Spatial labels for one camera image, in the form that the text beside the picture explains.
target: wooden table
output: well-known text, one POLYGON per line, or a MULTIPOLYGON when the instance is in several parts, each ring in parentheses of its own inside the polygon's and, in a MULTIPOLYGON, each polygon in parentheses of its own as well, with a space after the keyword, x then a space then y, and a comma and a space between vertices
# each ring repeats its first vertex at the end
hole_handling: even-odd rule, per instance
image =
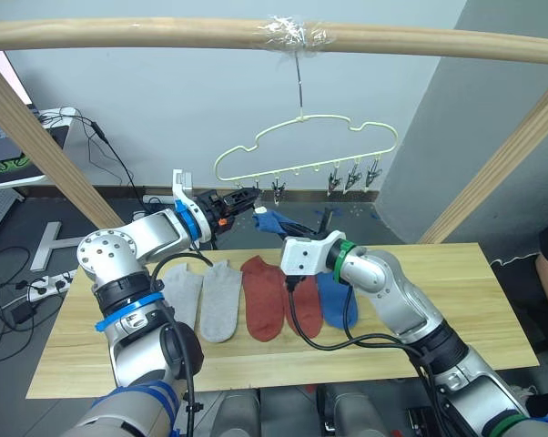
MULTIPOLYGON (((375 248, 389 250, 399 258, 408 278, 424 290, 453 328, 494 369, 538 365, 477 244, 375 248)), ((269 264, 279 264, 279 249, 207 252, 214 261, 229 259, 234 269, 254 255, 260 255, 269 264)), ((206 268, 193 259, 188 260, 188 265, 196 273, 206 268)), ((161 270, 160 278, 170 266, 169 263, 161 270)), ((90 280, 79 269, 27 398, 94 397, 114 388, 106 337, 94 329, 95 322, 102 317, 90 285, 90 280)), ((357 297, 357 302, 360 318, 353 332, 356 335, 387 332, 370 302, 362 296, 357 297)), ((316 341, 331 344, 344 339, 341 330, 325 324, 316 341)), ((286 322, 276 339, 266 343, 254 340, 246 328, 243 292, 235 335, 218 344, 200 341, 205 361, 195 377, 198 391, 414 376, 412 366, 400 351, 354 346, 334 352, 315 351, 295 335, 286 322)))

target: gray wall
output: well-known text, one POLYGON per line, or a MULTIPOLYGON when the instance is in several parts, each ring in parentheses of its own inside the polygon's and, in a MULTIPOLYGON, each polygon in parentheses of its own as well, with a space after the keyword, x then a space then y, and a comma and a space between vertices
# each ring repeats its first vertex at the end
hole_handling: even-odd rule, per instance
MULTIPOLYGON (((300 16, 321 20, 453 28, 465 0, 52 0, 0 1, 0 20, 86 16, 218 16, 263 18, 300 16)), ((8 54, 40 108, 72 106, 105 130, 136 183, 169 186, 172 169, 186 168, 198 187, 233 187, 213 174, 225 150, 251 146, 262 129, 299 115, 295 66, 288 56, 258 50, 117 48, 24 50, 8 54)), ((300 62, 306 114, 336 113, 360 124, 378 120, 405 135, 438 65, 438 57, 320 54, 300 62)), ((351 134, 337 122, 295 125, 264 138, 255 153, 224 161, 226 176, 291 167, 317 160, 385 149, 387 131, 351 134)), ((86 160, 86 142, 67 147, 98 185, 117 183, 86 160)), ((119 166, 100 159, 121 174, 119 166)), ((373 185, 379 189, 391 163, 373 185)), ((341 174, 349 170, 341 166, 341 174)), ((320 172, 291 173, 287 188, 327 186, 332 166, 320 172)), ((268 186, 273 178, 260 181, 268 186)))
MULTIPOLYGON (((456 27, 548 37, 548 0, 469 0, 456 27)), ((548 66, 443 58, 377 200, 396 235, 417 241, 547 87, 548 66)), ((548 137, 447 241, 506 257, 547 224, 548 137)))

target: clear tape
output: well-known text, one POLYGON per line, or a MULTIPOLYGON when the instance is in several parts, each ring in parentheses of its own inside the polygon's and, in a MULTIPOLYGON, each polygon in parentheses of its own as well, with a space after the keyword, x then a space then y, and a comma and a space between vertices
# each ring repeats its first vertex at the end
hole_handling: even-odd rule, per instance
POLYGON ((273 16, 269 23, 259 26, 259 30, 268 37, 265 48, 283 52, 317 52, 335 40, 321 23, 307 27, 291 16, 273 16))

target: wooden pole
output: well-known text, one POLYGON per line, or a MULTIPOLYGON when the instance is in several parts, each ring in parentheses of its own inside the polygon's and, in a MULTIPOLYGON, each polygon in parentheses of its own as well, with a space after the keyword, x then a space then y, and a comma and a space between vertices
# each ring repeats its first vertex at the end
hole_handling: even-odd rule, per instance
POLYGON ((421 236, 420 243, 443 242, 548 134, 548 90, 471 182, 421 236))
MULTIPOLYGON (((227 18, 80 18, 0 22, 0 50, 65 47, 282 49, 271 21, 227 18)), ((548 39, 393 25, 307 23, 324 52, 477 57, 548 64, 548 39)))
POLYGON ((0 127, 99 228, 124 223, 39 124, 0 73, 0 127))

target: green ring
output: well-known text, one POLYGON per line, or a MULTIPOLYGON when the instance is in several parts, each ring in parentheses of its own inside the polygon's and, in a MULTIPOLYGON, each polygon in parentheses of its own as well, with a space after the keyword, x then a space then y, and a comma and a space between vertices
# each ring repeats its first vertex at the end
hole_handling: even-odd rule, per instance
POLYGON ((526 420, 527 418, 522 414, 514 414, 513 416, 505 417, 500 422, 498 422, 494 428, 492 428, 489 437, 501 437, 514 425, 526 420))
POLYGON ((357 246, 355 243, 353 243, 352 241, 348 241, 347 239, 345 239, 342 243, 340 243, 339 256, 337 257, 337 260, 335 261, 335 269, 332 271, 332 278, 335 280, 335 282, 340 281, 340 269, 343 267, 343 262, 345 262, 345 258, 347 258, 347 254, 355 246, 357 246))

